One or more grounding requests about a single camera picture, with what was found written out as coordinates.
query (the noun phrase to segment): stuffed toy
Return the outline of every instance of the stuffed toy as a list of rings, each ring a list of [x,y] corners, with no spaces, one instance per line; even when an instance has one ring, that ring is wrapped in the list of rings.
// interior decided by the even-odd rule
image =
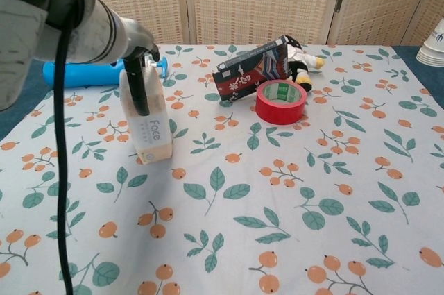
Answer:
[[[325,61],[322,58],[304,53],[297,40],[290,36],[285,37],[289,40],[287,52],[292,80],[309,92],[311,90],[311,79],[308,75],[308,67],[320,69]]]

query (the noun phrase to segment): red tape roll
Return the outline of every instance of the red tape roll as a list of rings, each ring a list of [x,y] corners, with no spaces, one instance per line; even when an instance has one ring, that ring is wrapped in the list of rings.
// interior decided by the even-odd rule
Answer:
[[[257,88],[256,113],[271,124],[296,123],[304,112],[307,92],[288,80],[272,80]]]

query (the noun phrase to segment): black and red box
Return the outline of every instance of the black and red box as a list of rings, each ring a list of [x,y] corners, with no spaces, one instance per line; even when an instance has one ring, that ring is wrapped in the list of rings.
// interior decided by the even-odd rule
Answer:
[[[224,101],[235,101],[256,92],[268,80],[285,80],[291,75],[285,36],[217,65],[213,73],[217,91]]]

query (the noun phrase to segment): floral tablecloth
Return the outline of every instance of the floral tablecloth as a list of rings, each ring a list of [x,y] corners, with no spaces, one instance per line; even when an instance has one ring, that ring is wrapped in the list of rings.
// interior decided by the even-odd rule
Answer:
[[[66,90],[75,294],[443,294],[443,110],[392,48],[309,46],[305,116],[267,124],[211,75],[253,47],[161,47],[153,165],[117,86]],[[0,292],[64,294],[51,93],[0,146]]]

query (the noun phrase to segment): white bottle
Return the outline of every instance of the white bottle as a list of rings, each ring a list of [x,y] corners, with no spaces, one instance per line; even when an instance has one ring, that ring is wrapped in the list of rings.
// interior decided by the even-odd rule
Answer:
[[[137,155],[145,165],[170,158],[173,153],[172,134],[162,85],[156,70],[144,68],[146,99],[150,114],[140,116],[131,98],[126,71],[120,72],[120,102],[125,113],[128,127]]]

